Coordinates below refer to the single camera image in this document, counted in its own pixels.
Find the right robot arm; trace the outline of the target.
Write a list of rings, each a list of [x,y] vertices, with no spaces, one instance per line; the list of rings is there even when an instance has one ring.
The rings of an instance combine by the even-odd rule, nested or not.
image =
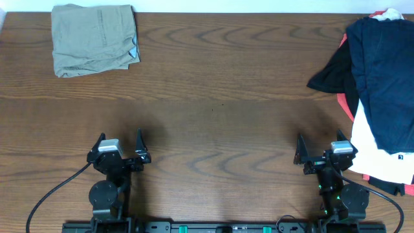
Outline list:
[[[357,149],[341,131],[336,134],[337,140],[321,156],[311,156],[303,136],[298,135],[294,164],[302,165],[305,175],[317,176],[325,211],[305,232],[358,232],[359,220],[366,218],[368,191],[342,178],[342,172],[353,165]]]

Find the navy blue shorts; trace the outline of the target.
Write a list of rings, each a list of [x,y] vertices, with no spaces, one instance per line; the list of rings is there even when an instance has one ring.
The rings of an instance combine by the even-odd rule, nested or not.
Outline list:
[[[346,29],[352,74],[379,149],[413,151],[413,22],[365,17]]]

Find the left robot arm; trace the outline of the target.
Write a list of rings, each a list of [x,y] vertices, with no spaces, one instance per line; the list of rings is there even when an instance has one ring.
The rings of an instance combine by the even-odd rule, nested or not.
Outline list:
[[[123,150],[118,139],[107,139],[101,134],[87,154],[87,162],[104,174],[89,191],[89,202],[93,206],[91,219],[92,232],[139,232],[136,220],[128,216],[131,192],[131,174],[141,172],[145,164],[151,162],[151,155],[137,130],[136,156],[123,158]]]

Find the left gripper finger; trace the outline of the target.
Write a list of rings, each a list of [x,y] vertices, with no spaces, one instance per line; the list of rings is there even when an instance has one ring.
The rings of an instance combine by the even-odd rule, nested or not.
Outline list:
[[[96,143],[94,144],[94,146],[91,149],[91,153],[95,154],[98,152],[98,148],[99,145],[101,143],[101,141],[105,140],[105,133],[101,133],[100,136],[98,137],[98,140],[96,141]]]
[[[141,131],[140,128],[137,129],[137,133],[136,133],[135,153],[139,157],[147,157],[148,156],[148,150],[146,148],[144,139],[142,138],[142,131]]]

